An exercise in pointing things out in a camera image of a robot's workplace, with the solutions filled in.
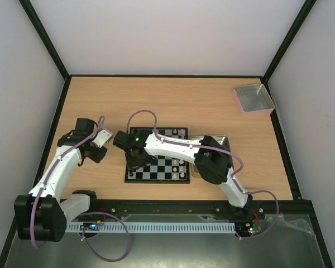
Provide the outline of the black white chess board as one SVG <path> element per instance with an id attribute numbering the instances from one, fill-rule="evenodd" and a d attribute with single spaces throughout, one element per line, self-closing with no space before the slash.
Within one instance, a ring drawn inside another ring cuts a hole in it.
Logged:
<path id="1" fill-rule="evenodd" d="M 145 129 L 144 127 L 130 127 L 130 133 L 136 134 L 138 130 Z M 158 127 L 157 130 L 160 135 L 172 137 L 174 129 L 185 129 L 185 139 L 188 138 L 188 128 L 163 128 Z M 149 183 L 149 184 L 189 184 L 190 183 L 190 164 L 186 161 L 186 180 L 174 180 L 172 178 L 172 157 L 158 156 L 155 163 L 141 167 L 135 171 L 128 170 L 126 167 L 125 171 L 125 183 Z"/>

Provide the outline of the gold metal tin tray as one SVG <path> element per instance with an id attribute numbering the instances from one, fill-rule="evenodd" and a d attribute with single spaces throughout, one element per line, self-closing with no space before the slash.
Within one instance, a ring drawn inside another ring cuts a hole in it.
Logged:
<path id="1" fill-rule="evenodd" d="M 219 147 L 222 150 L 225 150 L 225 151 L 230 151 L 231 150 L 231 147 L 230 147 L 230 144 L 229 144 L 229 139 L 228 139 L 227 136 L 225 136 L 225 135 L 211 135 L 211 137 L 216 140 L 216 142 L 219 144 Z M 200 141 L 203 138 L 204 138 L 204 135 L 190 137 L 191 140 L 197 140 L 197 141 Z M 222 154 L 222 155 L 226 156 L 228 158 L 228 167 L 229 168 L 234 168 L 234 163 L 233 163 L 233 160 L 232 160 L 232 156 L 229 156 L 225 153 L 218 152 L 218 151 L 215 151 L 215 150 L 209 150 L 209 151 L 204 153 L 209 159 L 212 158 L 211 156 L 209 156 L 210 152 L 213 152 L 215 155 L 216 154 Z M 202 179 L 198 168 L 193 164 L 191 164 L 190 166 L 192 167 L 192 171 L 191 171 L 192 177 L 196 178 L 196 179 Z"/>

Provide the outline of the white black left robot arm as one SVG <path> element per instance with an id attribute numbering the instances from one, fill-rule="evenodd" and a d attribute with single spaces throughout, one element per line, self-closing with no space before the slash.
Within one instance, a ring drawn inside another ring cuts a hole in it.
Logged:
<path id="1" fill-rule="evenodd" d="M 27 195 L 16 198 L 18 236 L 31 241 L 35 249 L 45 242 L 60 241 L 68 223 L 90 210 L 96 200 L 95 192 L 90 190 L 77 190 L 65 201 L 61 196 L 72 172 L 85 159 L 99 163 L 105 157 L 105 144 L 113 133 L 103 129 L 104 120 L 104 116 L 97 122 L 78 118 L 75 128 L 58 140 L 54 158 L 38 183 Z"/>

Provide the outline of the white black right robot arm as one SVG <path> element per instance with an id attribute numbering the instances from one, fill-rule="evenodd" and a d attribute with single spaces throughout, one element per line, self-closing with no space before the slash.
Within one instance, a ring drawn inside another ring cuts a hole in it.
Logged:
<path id="1" fill-rule="evenodd" d="M 221 188 L 237 218 L 246 218 L 252 212 L 252 195 L 236 178 L 232 161 L 236 155 L 225 150 L 212 136 L 183 140 L 160 135 L 155 130 L 142 129 L 136 134 L 118 131 L 113 145 L 125 152 L 127 168 L 131 171 L 154 164 L 159 156 L 193 164 L 203 180 Z"/>

